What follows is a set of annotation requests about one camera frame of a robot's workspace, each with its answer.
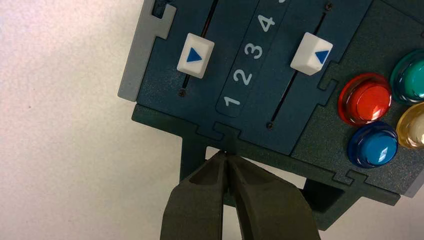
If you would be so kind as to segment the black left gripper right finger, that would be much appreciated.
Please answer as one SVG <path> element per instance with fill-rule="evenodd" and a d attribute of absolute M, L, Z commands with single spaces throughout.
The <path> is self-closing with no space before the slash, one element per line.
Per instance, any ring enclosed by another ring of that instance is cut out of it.
<path fill-rule="evenodd" d="M 310 205 L 294 184 L 237 155 L 227 162 L 242 239 L 320 239 Z"/>

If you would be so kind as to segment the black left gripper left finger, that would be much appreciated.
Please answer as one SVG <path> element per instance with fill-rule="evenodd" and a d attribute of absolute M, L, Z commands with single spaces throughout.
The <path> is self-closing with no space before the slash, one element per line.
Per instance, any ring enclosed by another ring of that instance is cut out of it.
<path fill-rule="evenodd" d="M 227 190 L 227 155 L 220 150 L 172 190 L 163 213 L 160 239 L 222 239 Z"/>

